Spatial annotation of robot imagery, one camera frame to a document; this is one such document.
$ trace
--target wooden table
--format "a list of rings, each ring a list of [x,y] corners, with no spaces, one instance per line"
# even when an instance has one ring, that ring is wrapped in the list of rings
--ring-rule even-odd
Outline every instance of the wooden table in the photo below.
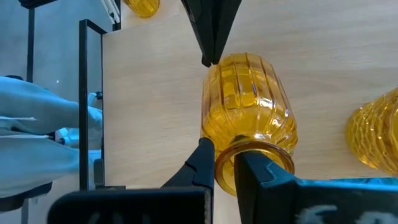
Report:
[[[273,64],[297,119],[296,175],[383,175],[345,143],[354,109],[398,85],[395,1],[243,0],[224,55],[251,52]],[[106,184],[159,187],[196,148],[207,68],[185,11],[106,34]],[[215,223],[239,223],[218,186]]]

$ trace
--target glass bottle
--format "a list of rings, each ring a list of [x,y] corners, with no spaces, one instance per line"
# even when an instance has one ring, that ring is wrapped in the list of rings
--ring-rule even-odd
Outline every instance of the glass bottle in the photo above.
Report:
[[[346,140],[360,161],[398,175],[398,88],[354,111]]]
[[[261,151],[294,173],[290,155],[296,122],[271,64],[253,54],[232,54],[210,68],[203,82],[201,135],[215,144],[215,178],[236,195],[234,156]]]
[[[137,16],[147,18],[153,16],[159,8],[159,0],[123,0]]]

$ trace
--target wooden surface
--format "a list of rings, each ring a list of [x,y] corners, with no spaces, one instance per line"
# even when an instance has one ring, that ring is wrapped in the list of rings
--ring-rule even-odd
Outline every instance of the wooden surface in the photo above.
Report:
[[[243,0],[224,54],[273,64],[298,126],[296,175],[382,175],[348,150],[354,109],[398,85],[398,2]],[[207,68],[184,11],[106,34],[106,184],[159,187],[196,148]],[[215,223],[239,223],[216,187]]]

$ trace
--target amber glass jar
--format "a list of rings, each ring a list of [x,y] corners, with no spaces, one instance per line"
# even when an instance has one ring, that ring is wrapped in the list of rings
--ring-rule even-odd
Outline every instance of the amber glass jar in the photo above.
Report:
[[[123,0],[134,13],[142,18],[153,16],[159,8],[159,0]]]
[[[294,173],[290,158],[296,122],[272,65],[253,54],[232,54],[210,68],[203,82],[201,134],[215,144],[215,177],[236,195],[234,156],[261,151]]]
[[[360,161],[398,175],[398,88],[354,111],[346,140]]]

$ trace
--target white fabric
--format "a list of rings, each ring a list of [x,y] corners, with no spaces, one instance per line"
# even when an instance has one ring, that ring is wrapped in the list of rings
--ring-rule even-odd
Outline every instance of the white fabric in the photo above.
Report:
[[[88,108],[88,125],[102,130],[101,110]],[[46,136],[61,128],[78,128],[78,103],[35,84],[0,77],[0,198],[78,172],[78,149]]]

